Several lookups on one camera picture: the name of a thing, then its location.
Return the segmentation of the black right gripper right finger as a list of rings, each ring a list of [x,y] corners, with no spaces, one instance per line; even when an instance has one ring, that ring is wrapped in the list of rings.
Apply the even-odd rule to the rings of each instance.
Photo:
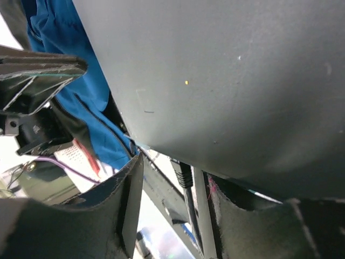
[[[268,200],[194,170],[205,258],[344,258],[344,200]]]

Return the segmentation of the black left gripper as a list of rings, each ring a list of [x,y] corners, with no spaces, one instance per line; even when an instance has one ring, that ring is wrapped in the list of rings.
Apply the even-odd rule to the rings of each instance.
[[[42,107],[87,68],[76,56],[1,46],[1,135],[16,138],[18,155],[53,155],[70,147],[70,134],[53,109]]]

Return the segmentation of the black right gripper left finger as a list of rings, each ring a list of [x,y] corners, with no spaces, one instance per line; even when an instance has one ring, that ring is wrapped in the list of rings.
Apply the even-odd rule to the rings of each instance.
[[[61,205],[1,199],[1,258],[132,258],[143,156]]]

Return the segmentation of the dark grey network switch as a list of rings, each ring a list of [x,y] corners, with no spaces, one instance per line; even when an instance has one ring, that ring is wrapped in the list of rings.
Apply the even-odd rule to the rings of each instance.
[[[74,6],[136,143],[275,197],[344,197],[344,1]]]

